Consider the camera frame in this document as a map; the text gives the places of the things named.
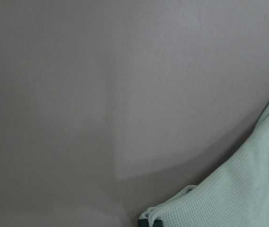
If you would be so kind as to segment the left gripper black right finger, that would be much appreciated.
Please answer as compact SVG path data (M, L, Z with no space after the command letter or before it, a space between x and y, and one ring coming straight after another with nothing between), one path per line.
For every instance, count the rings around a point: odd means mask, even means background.
M152 227L163 227L163 221L160 220L160 219L156 219L156 220L153 222Z

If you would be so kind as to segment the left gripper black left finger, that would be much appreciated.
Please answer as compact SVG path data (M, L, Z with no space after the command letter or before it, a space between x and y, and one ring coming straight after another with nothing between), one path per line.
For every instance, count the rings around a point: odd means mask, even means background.
M138 219L137 226L138 227L149 227L148 219Z

